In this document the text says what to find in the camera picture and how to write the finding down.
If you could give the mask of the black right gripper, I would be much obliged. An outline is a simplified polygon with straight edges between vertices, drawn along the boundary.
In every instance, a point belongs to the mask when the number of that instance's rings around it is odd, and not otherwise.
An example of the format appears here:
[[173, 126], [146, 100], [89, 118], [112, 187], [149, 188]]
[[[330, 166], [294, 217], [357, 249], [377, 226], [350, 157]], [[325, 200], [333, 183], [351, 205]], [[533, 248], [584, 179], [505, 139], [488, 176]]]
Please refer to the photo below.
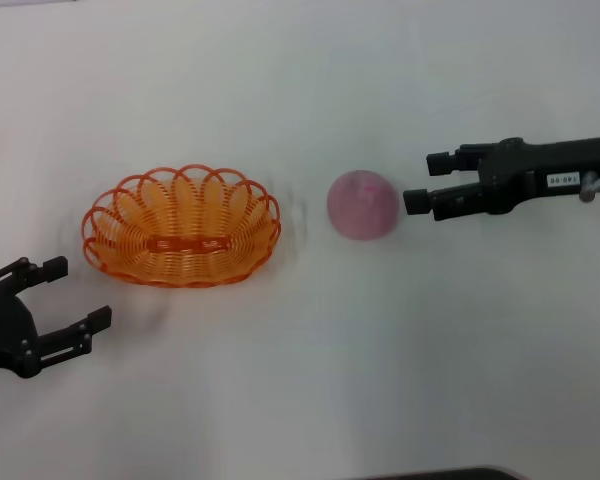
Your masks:
[[600, 138], [538, 145], [518, 138], [497, 145], [463, 144], [454, 152], [428, 154], [426, 162], [430, 176], [479, 167], [480, 184], [403, 192], [408, 215], [432, 214], [435, 221], [485, 212], [502, 215], [543, 197], [576, 195], [590, 203], [600, 193]]

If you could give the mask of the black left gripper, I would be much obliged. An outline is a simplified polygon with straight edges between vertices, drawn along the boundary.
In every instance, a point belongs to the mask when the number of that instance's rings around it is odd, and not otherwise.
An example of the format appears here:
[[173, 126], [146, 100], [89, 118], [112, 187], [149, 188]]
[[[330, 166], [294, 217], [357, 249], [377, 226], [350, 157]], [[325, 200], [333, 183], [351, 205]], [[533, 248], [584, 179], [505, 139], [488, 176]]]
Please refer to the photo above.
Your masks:
[[31, 313], [11, 295], [67, 275], [64, 256], [41, 265], [22, 257], [0, 269], [0, 369], [32, 378], [43, 369], [89, 354], [93, 337], [111, 327], [112, 309], [104, 306], [64, 329], [36, 337]]

